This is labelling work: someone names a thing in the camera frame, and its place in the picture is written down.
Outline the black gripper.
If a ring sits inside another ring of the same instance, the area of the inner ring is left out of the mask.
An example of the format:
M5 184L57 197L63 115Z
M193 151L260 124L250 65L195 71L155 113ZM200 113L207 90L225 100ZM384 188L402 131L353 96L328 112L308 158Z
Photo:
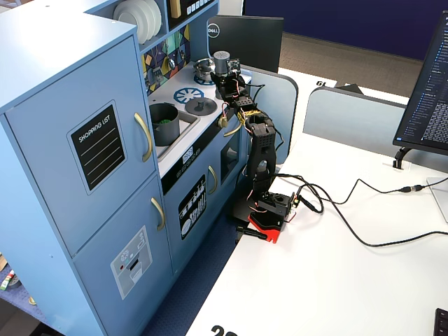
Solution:
M229 70L227 73L210 73L211 80L217 89L217 98L220 100L238 100L240 97L249 97L241 72Z

